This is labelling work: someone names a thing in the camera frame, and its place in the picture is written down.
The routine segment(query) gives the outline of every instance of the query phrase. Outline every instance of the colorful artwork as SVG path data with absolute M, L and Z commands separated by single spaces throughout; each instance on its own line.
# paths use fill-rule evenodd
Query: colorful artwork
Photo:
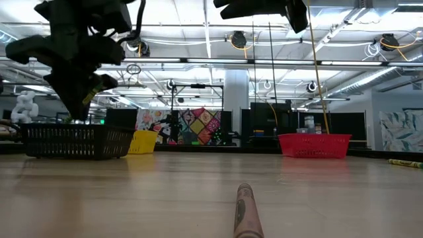
M 383 150 L 423 152 L 423 111 L 380 112 Z
M 205 108 L 196 110 L 181 110 L 178 112 L 181 130 L 178 134 L 178 141 L 171 141 L 171 129 L 167 123 L 158 123 L 164 120 L 170 110 L 147 110 L 140 109 L 137 116 L 137 129 L 159 132 L 157 143 L 179 145 L 209 145 L 214 133 L 220 127 L 220 111 L 209 111 Z

